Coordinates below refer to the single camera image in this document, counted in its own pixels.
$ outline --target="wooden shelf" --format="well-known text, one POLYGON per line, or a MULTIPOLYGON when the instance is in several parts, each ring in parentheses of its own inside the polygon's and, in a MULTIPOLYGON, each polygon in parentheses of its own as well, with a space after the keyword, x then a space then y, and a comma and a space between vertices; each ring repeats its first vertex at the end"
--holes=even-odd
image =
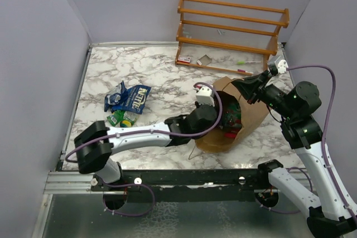
POLYGON ((244 72, 239 72, 239 71, 216 68, 216 67, 200 66, 197 64, 187 64, 184 62, 178 62, 177 59, 181 52, 181 46, 183 43, 189 43, 189 44, 193 44, 193 45, 209 46, 209 47, 223 48, 223 49, 227 49, 227 50, 235 50, 235 51, 243 51, 243 52, 261 54, 264 56, 263 57, 263 67, 266 70, 267 61, 269 59, 269 56, 276 55, 276 53, 278 51, 278 43, 277 42, 278 42, 278 35, 279 35, 281 27, 286 28, 289 25, 289 10, 288 9, 257 7, 257 6, 250 6, 250 5, 245 5, 245 4, 222 2, 222 1, 180 0, 178 7, 177 7, 177 12, 180 14, 180 23, 179 23, 179 27, 178 27, 177 34, 176 34, 176 40, 179 42, 179 48, 177 50, 176 61, 175 61, 176 64, 182 64, 182 65, 194 66, 194 67, 202 67, 202 68, 214 69, 214 70, 236 72, 236 73, 244 74, 244 75, 249 75, 249 74, 244 73, 244 72), (225 13, 220 13, 220 12, 204 11, 204 10, 198 10, 198 9, 192 9, 192 8, 185 8, 184 7, 185 1, 199 2, 199 3, 212 4, 212 5, 220 5, 220 6, 228 6, 228 7, 233 7, 233 8, 237 8, 237 9, 252 9, 252 10, 260 11, 263 13, 264 12, 280 13, 281 16, 280 16, 279 20, 274 21, 274 20, 267 20, 264 18, 255 18, 255 17, 240 16, 240 15, 236 15, 236 14, 225 14, 225 13), (245 28, 245 27, 237 27, 237 26, 230 26, 230 25, 221 25, 221 24, 216 24, 216 23, 211 23, 211 22, 203 22, 203 21, 199 21, 199 20, 185 20, 185 14, 195 14, 195 15, 198 15, 199 17, 200 16, 208 16, 208 17, 224 18, 224 19, 228 19, 228 20, 242 21, 242 22, 260 24, 260 25, 270 25, 270 26, 275 26, 275 29, 274 29, 274 31, 264 31, 264 30, 258 30, 258 29, 251 29, 249 27, 245 28), (247 46, 247 45, 236 43, 236 40, 234 38, 232 38, 231 36, 230 37, 221 37, 221 38, 213 37, 213 38, 211 38, 211 40, 209 40, 210 39, 209 35, 201 35, 201 36, 197 37, 197 36, 191 35, 190 33, 187 34, 187 30, 184 30, 185 25, 188 25, 191 27, 192 26, 203 27, 205 29, 214 28, 214 29, 217 29, 219 32, 221 30, 227 30, 229 32, 229 34, 232 34, 232 32, 241 32, 242 35, 265 36, 264 40, 266 41, 266 43, 263 45, 263 47, 256 47, 256 46, 254 46, 254 44, 253 44, 253 46, 250 46, 250 45, 247 46))

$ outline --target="screw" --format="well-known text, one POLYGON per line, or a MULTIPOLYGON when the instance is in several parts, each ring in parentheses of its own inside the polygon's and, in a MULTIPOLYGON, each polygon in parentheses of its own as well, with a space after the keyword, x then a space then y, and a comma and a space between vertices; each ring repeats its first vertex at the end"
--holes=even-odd
POLYGON ((90 181, 90 185, 92 186, 96 186, 98 184, 98 181, 96 178, 93 178, 91 181, 90 181))
POLYGON ((142 183, 141 178, 136 178, 136 179, 134 180, 134 183, 135 183, 135 184, 141 184, 141 183, 142 183))
POLYGON ((239 177, 238 182, 240 185, 244 185, 245 184, 245 178, 244 177, 239 177))

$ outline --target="toothbrush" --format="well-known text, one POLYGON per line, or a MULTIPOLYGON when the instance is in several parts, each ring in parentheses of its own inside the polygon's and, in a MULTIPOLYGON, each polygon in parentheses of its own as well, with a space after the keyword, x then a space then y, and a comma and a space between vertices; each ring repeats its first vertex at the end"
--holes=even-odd
POLYGON ((238 61, 237 64, 261 64, 261 61, 238 61))
POLYGON ((245 70, 242 70, 242 69, 237 69, 237 71, 246 72, 247 74, 253 74, 252 72, 248 72, 248 71, 245 71, 245 70))

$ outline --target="wooden rack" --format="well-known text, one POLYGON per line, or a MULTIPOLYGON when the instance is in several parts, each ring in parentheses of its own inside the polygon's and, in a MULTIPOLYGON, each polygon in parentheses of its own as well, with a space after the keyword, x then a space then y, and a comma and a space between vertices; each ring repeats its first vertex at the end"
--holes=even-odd
POLYGON ((177 13, 180 14, 180 24, 178 26, 177 35, 176 35, 176 41, 178 41, 179 48, 177 50, 175 64, 201 67, 201 68, 214 69, 214 70, 221 70, 221 71, 229 71, 229 72, 234 72, 234 73, 243 74, 243 75, 251 75, 251 74, 249 74, 249 73, 247 74, 247 73, 241 72, 241 71, 228 70, 228 69, 222 69, 222 68, 211 67, 211 66, 202 66, 202 65, 178 61, 183 43, 261 54, 261 55, 263 55, 263 68, 264 68, 264 70, 266 70, 267 62, 269 60, 270 55, 276 55, 276 53, 278 51, 278 35, 279 35, 279 31, 280 31, 281 27, 286 28, 289 25, 289 10, 287 8, 286 9, 275 9, 275 8, 266 8, 266 7, 256 7, 256 6, 249 6, 249 5, 244 5, 244 4, 235 4, 235 3, 212 1, 212 0, 180 0, 180 2, 178 3, 177 13), (275 12, 275 13, 281 13, 281 17, 280 17, 279 21, 272 21, 272 20, 264 20, 261 18, 251 18, 251 17, 237 16, 237 15, 217 13, 217 12, 187 9, 187 8, 184 8, 185 1, 200 2, 200 3, 229 6, 229 7, 236 7, 236 8, 244 8, 244 9, 255 9, 258 11, 266 11, 266 12, 275 12), (185 20, 185 13, 196 14, 199 16, 210 16, 210 17, 224 18, 224 19, 230 19, 230 20, 238 20, 238 21, 244 21, 244 22, 250 22, 250 23, 260 23, 260 24, 264 24, 264 25, 272 25, 272 26, 275 26, 275 29, 272 32, 268 32, 268 31, 261 31, 261 30, 227 26, 227 25, 218 25, 218 24, 199 22, 199 21, 189 21, 189 20, 185 20), (270 39, 269 39, 265 48, 256 48, 256 47, 249 47, 249 46, 241 46, 241 45, 237 45, 237 44, 201 40, 201 39, 196 39, 196 38, 187 38, 184 36, 184 33, 183 33, 184 25, 194 25, 194 26, 199 26, 199 27, 217 28, 218 30, 224 29, 224 30, 229 30, 229 31, 244 32, 244 33, 248 33, 248 34, 252 34, 252 35, 270 36, 270 39))

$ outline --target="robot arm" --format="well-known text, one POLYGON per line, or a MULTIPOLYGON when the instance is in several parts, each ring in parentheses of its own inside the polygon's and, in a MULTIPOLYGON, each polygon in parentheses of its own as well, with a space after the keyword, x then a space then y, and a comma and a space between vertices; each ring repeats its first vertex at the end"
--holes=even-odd
MULTIPOLYGON (((304 163, 318 197, 304 189, 284 168, 269 172, 270 184, 282 191, 307 217, 307 224, 315 237, 339 237, 355 230, 357 205, 348 194, 332 161, 329 161, 329 165, 325 162, 322 131, 311 115, 321 105, 317 87, 303 81, 286 94, 274 85, 267 86, 273 75, 287 72, 286 61, 281 56, 273 57, 268 66, 270 72, 235 80, 232 84, 248 103, 262 101, 282 116, 282 134, 304 163), (328 168, 331 169, 337 186, 328 168), (349 207, 344 205, 343 198, 347 200, 349 207)), ((327 145, 325 151, 330 158, 327 145)))
POLYGON ((215 107, 213 91, 207 86, 196 90, 197 108, 188 115, 170 117, 164 122, 134 128, 108 128, 104 121, 93 123, 74 140, 79 172, 96 173, 106 183, 112 183, 120 180, 122 171, 120 164, 113 162, 110 155, 144 147, 183 145, 191 139, 202 137, 196 133, 213 127, 219 113, 215 107))

